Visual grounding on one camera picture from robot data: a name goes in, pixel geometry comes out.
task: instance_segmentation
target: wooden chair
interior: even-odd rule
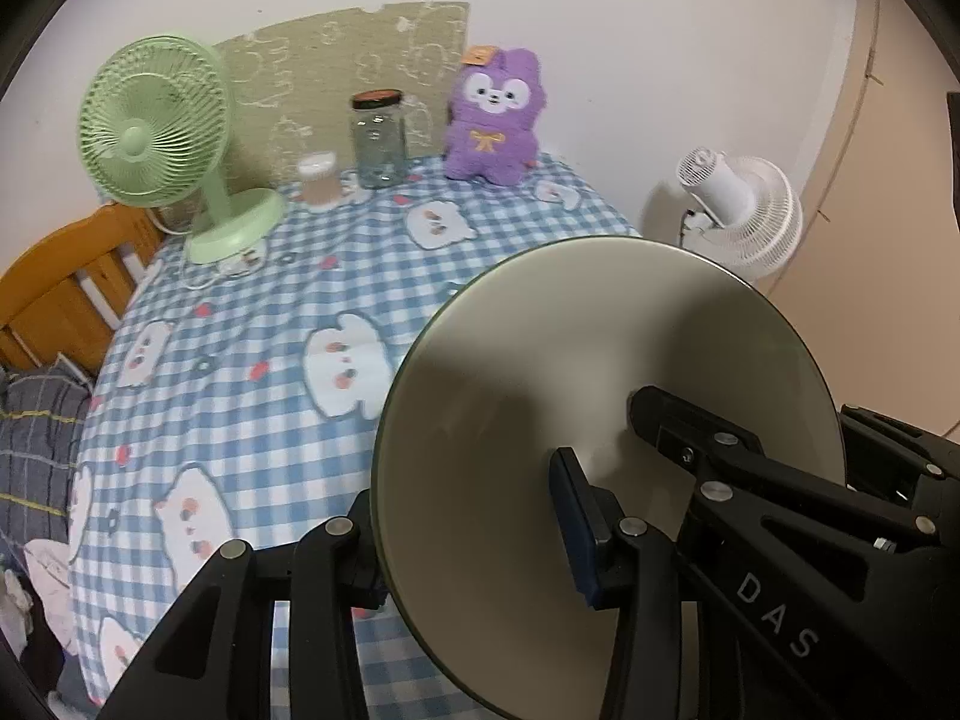
[[[100,370],[113,331],[75,274],[85,271],[121,317],[135,285],[117,248],[129,244],[147,266],[162,240],[145,211],[104,205],[24,252],[0,277],[0,364],[49,365],[63,352]]]

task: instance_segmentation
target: white wall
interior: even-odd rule
[[[70,0],[0,100],[0,269],[95,194],[76,112],[128,41],[177,31],[210,43],[336,8],[416,0]],[[779,163],[800,188],[836,102],[856,0],[462,0],[469,42],[539,52],[541,143],[637,223],[700,143]]]

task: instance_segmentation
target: purple plush toy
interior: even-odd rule
[[[486,65],[467,65],[453,85],[446,129],[448,178],[482,175],[514,186],[536,160],[536,116],[546,105],[534,52],[498,50]]]

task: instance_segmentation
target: yellow bow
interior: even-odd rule
[[[477,141],[477,148],[474,151],[488,151],[493,154],[494,143],[506,143],[507,136],[502,132],[481,132],[479,129],[472,129],[470,136]]]

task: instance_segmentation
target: green fan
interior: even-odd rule
[[[143,38],[107,60],[80,105],[80,160],[119,202],[167,205],[200,188],[186,255],[211,263],[238,254],[283,217],[272,189],[227,193],[220,170],[232,96],[213,49],[176,35]]]

